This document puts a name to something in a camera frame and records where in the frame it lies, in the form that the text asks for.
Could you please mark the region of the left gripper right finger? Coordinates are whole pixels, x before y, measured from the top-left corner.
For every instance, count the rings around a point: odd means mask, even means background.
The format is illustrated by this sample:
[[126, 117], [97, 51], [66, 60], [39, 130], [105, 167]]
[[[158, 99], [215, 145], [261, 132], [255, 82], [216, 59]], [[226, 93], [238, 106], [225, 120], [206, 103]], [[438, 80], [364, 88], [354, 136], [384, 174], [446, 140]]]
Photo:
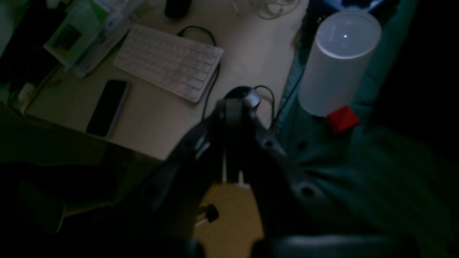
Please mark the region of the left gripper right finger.
[[293, 236], [368, 235], [373, 227], [353, 216], [344, 204], [322, 189], [298, 167], [260, 124], [244, 101], [226, 100], [226, 173], [239, 172], [257, 202], [265, 248], [273, 240]]

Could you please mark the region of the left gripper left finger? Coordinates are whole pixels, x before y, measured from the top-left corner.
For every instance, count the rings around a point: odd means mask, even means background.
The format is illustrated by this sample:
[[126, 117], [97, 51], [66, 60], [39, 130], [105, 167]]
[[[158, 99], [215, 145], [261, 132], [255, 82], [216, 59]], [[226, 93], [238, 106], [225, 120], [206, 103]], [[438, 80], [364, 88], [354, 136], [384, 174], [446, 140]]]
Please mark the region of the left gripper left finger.
[[222, 178], [226, 100], [193, 127], [166, 161], [106, 216], [69, 239], [71, 248], [201, 248], [199, 203]]

